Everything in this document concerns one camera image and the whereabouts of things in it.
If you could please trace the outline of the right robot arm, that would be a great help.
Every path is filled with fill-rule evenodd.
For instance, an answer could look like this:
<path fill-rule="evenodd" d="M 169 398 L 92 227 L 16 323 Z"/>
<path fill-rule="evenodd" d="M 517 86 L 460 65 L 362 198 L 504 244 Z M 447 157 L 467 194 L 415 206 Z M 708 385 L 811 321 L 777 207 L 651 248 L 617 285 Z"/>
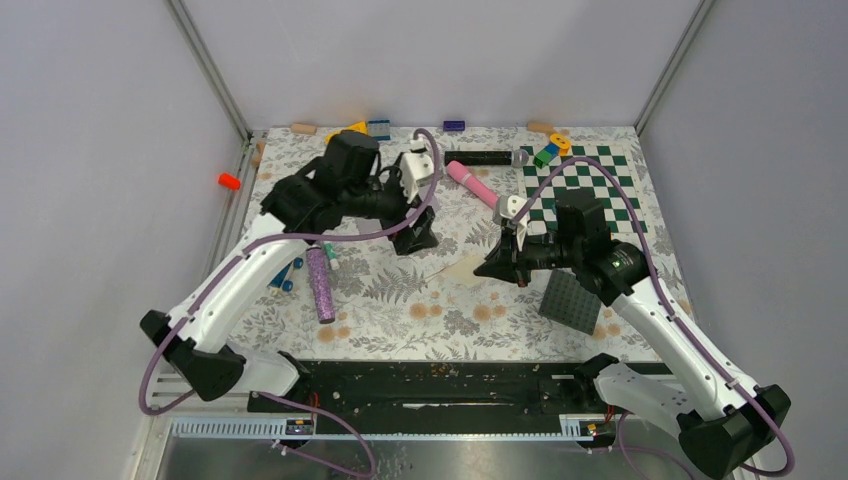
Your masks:
<path fill-rule="evenodd" d="M 777 437 L 791 407 L 777 384 L 763 386 L 727 358 L 673 302 L 646 249 L 616 240 L 592 190 L 561 192 L 556 230 L 528 235 L 520 196 L 501 196 L 493 217 L 501 238 L 474 271 L 527 286 L 535 270 L 568 269 L 579 284 L 632 325 L 676 377 L 679 389 L 598 354 L 576 373 L 575 402 L 597 412 L 610 404 L 677 438 L 704 475 L 722 479 Z"/>

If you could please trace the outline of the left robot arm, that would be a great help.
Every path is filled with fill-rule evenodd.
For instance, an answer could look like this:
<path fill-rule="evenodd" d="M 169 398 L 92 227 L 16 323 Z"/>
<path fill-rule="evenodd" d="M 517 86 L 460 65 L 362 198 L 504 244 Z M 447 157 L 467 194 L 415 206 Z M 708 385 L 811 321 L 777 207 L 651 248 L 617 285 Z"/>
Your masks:
<path fill-rule="evenodd" d="M 288 411 L 309 401 L 310 385 L 289 357 L 238 349 L 231 331 L 280 271 L 322 242 L 387 238 L 399 256 L 434 248 L 434 190 L 444 165 L 433 136 L 414 131 L 407 151 L 381 163 L 379 142 L 353 130 L 334 135 L 323 154 L 277 181 L 236 246 L 197 289 L 169 312 L 140 321 L 164 359 L 206 402 L 235 392 L 267 392 Z"/>

